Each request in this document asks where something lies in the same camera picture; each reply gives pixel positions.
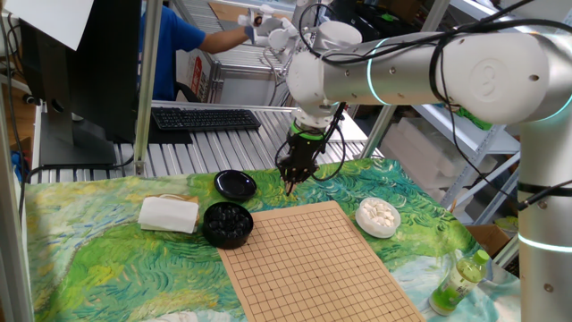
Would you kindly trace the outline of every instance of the blue shirt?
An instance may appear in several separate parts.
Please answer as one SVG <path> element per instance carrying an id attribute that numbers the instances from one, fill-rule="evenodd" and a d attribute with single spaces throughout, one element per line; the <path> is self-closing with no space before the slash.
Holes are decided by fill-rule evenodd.
<path id="1" fill-rule="evenodd" d="M 145 18 L 141 18 L 141 36 L 145 35 Z M 177 14 L 163 6 L 161 13 L 161 29 L 159 31 L 159 45 L 157 48 L 157 62 L 155 67 L 155 86 L 153 99 L 175 100 L 175 71 L 174 61 L 177 50 L 191 51 L 198 48 L 205 40 L 205 32 L 188 24 Z"/>

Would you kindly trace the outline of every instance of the black keyboard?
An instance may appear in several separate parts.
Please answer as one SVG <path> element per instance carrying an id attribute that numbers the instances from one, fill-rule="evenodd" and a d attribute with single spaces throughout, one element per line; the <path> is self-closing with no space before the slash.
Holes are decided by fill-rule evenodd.
<path id="1" fill-rule="evenodd" d="M 153 107 L 151 114 L 163 131 L 189 130 L 249 130 L 260 127 L 260 122 L 248 110 L 182 110 Z"/>

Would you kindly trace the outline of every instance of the white bowl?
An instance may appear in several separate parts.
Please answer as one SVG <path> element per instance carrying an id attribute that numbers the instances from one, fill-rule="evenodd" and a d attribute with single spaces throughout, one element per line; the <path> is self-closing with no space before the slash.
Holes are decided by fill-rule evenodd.
<path id="1" fill-rule="evenodd" d="M 369 200 L 375 201 L 377 203 L 383 203 L 391 210 L 391 214 L 394 217 L 393 225 L 391 227 L 379 225 L 367 215 L 367 212 L 364 210 L 364 205 L 366 204 L 366 201 Z M 356 221 L 361 229 L 366 231 L 366 233 L 369 233 L 370 235 L 377 238 L 390 238 L 395 234 L 397 227 L 401 225 L 401 215 L 394 206 L 383 199 L 365 198 L 361 201 L 359 208 L 356 211 Z"/>

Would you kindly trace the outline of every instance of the chair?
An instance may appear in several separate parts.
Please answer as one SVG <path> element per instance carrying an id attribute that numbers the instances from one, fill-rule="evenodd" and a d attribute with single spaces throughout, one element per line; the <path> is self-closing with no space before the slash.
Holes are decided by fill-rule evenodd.
<path id="1" fill-rule="evenodd" d="M 200 99 L 190 90 L 189 86 L 177 81 L 177 57 L 175 52 L 172 53 L 172 80 L 173 84 L 175 84 L 175 98 L 177 98 L 177 94 L 179 94 L 180 91 L 190 103 L 201 103 Z"/>

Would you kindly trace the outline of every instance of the painted tablecloth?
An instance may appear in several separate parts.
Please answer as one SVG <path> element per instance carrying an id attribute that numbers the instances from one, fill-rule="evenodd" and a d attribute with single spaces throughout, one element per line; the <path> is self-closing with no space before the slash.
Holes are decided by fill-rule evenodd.
<path id="1" fill-rule="evenodd" d="M 326 175 L 337 165 L 323 166 Z M 518 321 L 520 287 L 489 263 L 487 280 L 448 318 L 427 297 L 454 265 L 479 249 L 467 229 L 419 189 L 397 161 L 347 162 L 327 182 L 309 180 L 289 197 L 277 170 L 251 171 L 251 212 L 337 201 L 355 224 L 366 197 L 389 201 L 401 226 L 387 240 L 364 235 L 428 321 Z M 37 321 L 246 321 L 217 250 L 201 233 L 142 231 L 143 199 L 159 193 L 199 197 L 199 213 L 224 198 L 214 174 L 30 186 L 26 194 L 32 300 Z"/>

